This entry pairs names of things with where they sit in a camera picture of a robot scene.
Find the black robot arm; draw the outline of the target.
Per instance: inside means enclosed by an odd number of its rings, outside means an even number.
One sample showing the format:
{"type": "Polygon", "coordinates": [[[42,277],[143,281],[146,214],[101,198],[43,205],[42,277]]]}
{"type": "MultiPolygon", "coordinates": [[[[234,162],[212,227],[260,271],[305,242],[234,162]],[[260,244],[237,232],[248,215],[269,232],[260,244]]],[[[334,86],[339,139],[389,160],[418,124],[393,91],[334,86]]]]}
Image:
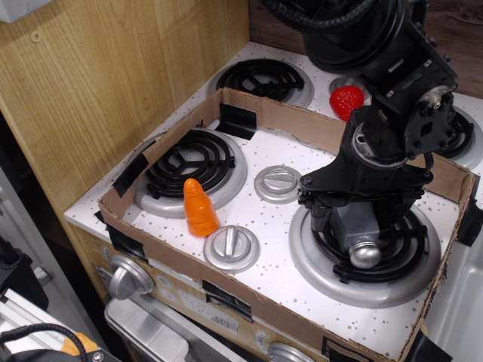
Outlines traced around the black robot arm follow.
{"type": "Polygon", "coordinates": [[[267,1],[303,36],[312,63],[360,81],[371,103],[353,110],[337,157],[300,181],[299,201],[323,231],[340,207],[366,203],[384,230],[432,182],[433,153],[455,135],[456,73],[423,31],[426,3],[267,1]]]}

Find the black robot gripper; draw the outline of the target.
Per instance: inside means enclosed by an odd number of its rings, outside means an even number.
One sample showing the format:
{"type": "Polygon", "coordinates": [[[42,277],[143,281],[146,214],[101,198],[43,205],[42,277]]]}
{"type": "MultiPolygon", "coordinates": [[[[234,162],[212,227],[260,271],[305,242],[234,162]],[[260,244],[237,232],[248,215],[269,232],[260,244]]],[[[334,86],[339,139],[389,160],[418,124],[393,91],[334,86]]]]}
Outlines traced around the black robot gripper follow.
{"type": "Polygon", "coordinates": [[[379,229],[387,230],[408,213],[434,179],[430,169],[411,166],[406,158],[390,165],[372,163],[366,155],[371,150],[368,144],[358,146],[365,137],[361,129],[348,124],[336,158],[300,178],[298,202],[311,207],[311,227],[317,232],[324,230],[333,207],[363,201],[374,201],[379,229]]]}

